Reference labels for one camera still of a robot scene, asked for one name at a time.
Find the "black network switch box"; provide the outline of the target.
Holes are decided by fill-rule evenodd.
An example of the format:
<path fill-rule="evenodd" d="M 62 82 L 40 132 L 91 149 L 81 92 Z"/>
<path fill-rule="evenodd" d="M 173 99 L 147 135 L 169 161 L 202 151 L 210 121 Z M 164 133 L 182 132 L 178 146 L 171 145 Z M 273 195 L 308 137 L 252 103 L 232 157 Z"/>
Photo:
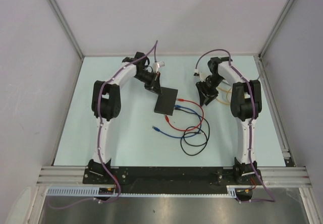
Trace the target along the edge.
<path fill-rule="evenodd" d="M 178 89 L 162 87 L 162 94 L 157 97 L 154 113 L 172 116 L 177 100 Z"/>

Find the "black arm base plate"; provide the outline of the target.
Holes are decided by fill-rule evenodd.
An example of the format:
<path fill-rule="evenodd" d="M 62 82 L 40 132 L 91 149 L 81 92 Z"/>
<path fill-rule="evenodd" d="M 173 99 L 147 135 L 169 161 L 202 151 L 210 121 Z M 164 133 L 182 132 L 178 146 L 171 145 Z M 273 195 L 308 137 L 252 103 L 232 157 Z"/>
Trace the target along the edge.
<path fill-rule="evenodd" d="M 260 185 L 261 172 L 245 174 L 233 167 L 111 166 L 90 161 L 85 168 L 85 185 L 112 185 L 122 194 L 215 195 L 227 194 L 227 186 L 252 194 Z"/>

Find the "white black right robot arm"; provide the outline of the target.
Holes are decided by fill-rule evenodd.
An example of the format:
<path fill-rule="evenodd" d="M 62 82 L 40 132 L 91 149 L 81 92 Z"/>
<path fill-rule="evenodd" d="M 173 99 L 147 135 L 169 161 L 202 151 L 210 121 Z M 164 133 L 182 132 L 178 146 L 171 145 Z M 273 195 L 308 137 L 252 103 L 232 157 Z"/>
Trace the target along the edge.
<path fill-rule="evenodd" d="M 217 98 L 217 87 L 226 80 L 232 87 L 230 110 L 237 122 L 238 150 L 234 159 L 233 179 L 238 184 L 248 184 L 251 178 L 262 182 L 254 153 L 255 123 L 262 111 L 261 84 L 248 80 L 232 64 L 231 57 L 211 58 L 210 75 L 194 69 L 199 77 L 196 87 L 200 105 L 208 105 Z"/>

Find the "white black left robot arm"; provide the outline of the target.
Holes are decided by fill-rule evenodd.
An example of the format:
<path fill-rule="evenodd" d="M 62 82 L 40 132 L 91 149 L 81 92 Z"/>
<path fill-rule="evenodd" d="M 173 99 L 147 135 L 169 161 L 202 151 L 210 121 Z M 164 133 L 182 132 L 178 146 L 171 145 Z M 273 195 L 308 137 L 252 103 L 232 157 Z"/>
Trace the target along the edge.
<path fill-rule="evenodd" d="M 142 52 L 135 57 L 126 57 L 121 66 L 107 81 L 97 80 L 93 85 L 91 109 L 97 121 L 97 143 L 92 160 L 97 164 L 106 164 L 112 154 L 109 150 L 111 124 L 121 111 L 121 89 L 131 79 L 144 83 L 145 90 L 162 95 L 159 69 L 165 65 L 162 61 L 152 64 L 152 71 L 147 69 L 149 58 Z"/>

